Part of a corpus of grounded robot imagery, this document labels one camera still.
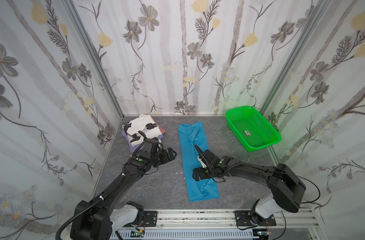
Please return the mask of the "blue t shirt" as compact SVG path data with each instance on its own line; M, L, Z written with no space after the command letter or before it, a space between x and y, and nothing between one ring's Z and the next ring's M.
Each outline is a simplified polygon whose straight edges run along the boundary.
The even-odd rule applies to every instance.
M209 149L202 122L181 124L177 130L189 201L218 199L219 190L216 182L211 179L197 182L193 179L193 170L202 167L194 146L197 145L203 151Z

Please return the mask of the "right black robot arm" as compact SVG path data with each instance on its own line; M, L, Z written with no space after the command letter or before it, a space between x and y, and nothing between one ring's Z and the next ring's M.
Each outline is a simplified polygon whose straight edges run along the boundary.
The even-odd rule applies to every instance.
M240 222L248 220L249 226L259 226L278 212L299 211L306 186L287 165L260 166L243 163L228 156L219 158L209 150L199 153L198 159L204 166L193 169L192 177L197 182L238 177L270 189L271 193L268 196L256 200L247 217L238 217Z

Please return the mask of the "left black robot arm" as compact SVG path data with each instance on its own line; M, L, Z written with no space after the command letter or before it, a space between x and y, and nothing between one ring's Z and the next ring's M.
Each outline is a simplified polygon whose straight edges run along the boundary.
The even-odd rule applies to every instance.
M122 166L118 177L98 196L90 201L81 201L75 207L74 215L57 231L55 238L60 240L61 231L71 225L72 240L108 240L113 232L112 220L114 206L125 193L138 182L152 167L159 167L173 161L177 152L164 149L157 139L147 139L142 150L133 152Z

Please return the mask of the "green plastic basket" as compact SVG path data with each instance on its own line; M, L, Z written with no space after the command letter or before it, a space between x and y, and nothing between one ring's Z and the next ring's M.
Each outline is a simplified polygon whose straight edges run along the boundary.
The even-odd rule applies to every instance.
M250 106L238 107L225 113L227 124L243 147L254 152L281 141L280 133L259 111Z

